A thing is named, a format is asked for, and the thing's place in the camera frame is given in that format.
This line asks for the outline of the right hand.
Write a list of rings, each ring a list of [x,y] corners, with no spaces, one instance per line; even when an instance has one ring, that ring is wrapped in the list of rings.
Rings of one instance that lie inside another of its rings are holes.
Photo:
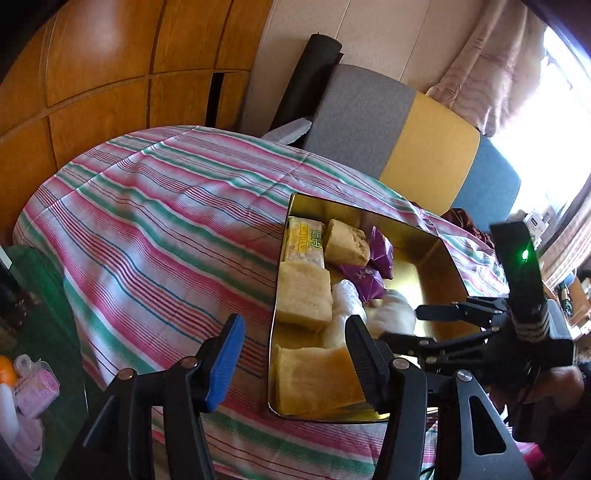
[[[523,401],[551,405],[553,416],[585,417],[589,410],[586,376],[576,365],[553,368],[539,377]]]

